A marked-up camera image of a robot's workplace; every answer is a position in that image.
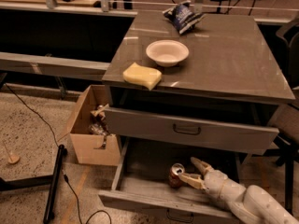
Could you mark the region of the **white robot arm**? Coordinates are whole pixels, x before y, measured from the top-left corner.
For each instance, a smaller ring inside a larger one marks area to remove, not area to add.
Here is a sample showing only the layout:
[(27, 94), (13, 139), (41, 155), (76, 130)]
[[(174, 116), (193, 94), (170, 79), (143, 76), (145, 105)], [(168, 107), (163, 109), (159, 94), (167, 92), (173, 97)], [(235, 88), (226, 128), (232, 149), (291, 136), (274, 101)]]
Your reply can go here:
[(247, 188), (210, 164), (191, 157), (200, 174), (180, 173), (179, 179), (203, 190), (216, 205), (230, 210), (244, 224), (299, 224), (267, 191), (256, 185)]

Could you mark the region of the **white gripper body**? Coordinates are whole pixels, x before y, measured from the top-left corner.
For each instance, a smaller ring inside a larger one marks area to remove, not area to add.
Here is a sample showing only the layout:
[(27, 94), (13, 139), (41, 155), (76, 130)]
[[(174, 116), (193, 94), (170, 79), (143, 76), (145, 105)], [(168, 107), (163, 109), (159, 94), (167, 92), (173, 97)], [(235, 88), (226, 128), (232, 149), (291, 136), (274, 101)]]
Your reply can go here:
[(206, 194), (221, 209), (229, 210), (233, 203), (241, 203), (246, 188), (219, 170), (209, 171), (204, 177)]

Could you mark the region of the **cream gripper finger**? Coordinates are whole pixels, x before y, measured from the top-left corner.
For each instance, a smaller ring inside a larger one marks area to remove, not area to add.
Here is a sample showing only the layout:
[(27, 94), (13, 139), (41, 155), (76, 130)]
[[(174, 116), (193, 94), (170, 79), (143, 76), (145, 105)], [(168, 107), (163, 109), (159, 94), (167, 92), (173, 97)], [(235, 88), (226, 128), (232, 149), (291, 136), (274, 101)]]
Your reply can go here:
[(204, 180), (198, 174), (182, 173), (182, 174), (179, 174), (178, 177), (181, 181), (189, 184), (190, 186), (192, 186), (195, 189), (205, 189), (206, 188)]
[(191, 157), (191, 162), (199, 170), (202, 176), (205, 176), (207, 173), (214, 170), (214, 168), (210, 164), (195, 157)]

